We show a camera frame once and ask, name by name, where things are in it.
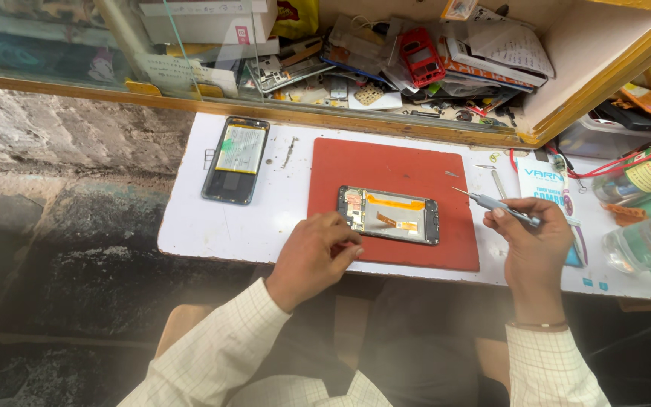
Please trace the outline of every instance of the white shirt sleeve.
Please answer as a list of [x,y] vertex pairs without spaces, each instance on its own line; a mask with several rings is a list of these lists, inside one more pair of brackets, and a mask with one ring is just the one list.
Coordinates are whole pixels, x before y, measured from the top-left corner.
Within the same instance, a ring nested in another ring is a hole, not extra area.
[[609,406],[572,332],[534,332],[506,326],[511,405]]
[[259,279],[151,361],[119,405],[219,407],[228,390],[255,374],[289,318]]

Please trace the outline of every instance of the person's right hand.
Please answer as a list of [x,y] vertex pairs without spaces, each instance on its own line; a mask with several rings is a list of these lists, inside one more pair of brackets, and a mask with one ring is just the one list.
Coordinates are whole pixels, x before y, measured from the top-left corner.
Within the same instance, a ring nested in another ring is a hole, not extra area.
[[496,208],[484,215],[484,225],[509,242],[504,277],[514,296],[517,321],[555,324],[564,320],[561,270],[574,242],[571,227],[559,206],[549,200],[504,199],[503,203],[530,217],[542,219],[538,228]]
[[295,226],[285,242],[267,292],[285,312],[339,282],[363,253],[361,236],[338,212],[313,214]]

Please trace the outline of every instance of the pink sticker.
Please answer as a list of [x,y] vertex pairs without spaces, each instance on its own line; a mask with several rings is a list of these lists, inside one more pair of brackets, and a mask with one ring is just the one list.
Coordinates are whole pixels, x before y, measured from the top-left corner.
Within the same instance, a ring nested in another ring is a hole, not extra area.
[[250,40],[248,39],[248,27],[244,25],[236,25],[235,32],[237,33],[237,43],[250,45]]

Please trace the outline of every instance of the smartphone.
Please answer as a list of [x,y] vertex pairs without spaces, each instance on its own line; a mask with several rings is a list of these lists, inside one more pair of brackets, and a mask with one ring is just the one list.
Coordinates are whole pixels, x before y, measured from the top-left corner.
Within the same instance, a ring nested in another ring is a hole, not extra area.
[[361,235],[439,243],[439,206],[433,199],[343,185],[338,212]]
[[228,117],[205,178],[205,199],[248,205],[252,200],[270,123]]

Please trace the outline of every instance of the cleaning solution bottle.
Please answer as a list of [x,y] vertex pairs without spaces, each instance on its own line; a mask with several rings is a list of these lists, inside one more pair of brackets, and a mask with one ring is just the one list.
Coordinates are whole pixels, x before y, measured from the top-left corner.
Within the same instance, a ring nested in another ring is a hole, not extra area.
[[651,219],[606,234],[602,250],[609,263],[622,272],[651,271]]

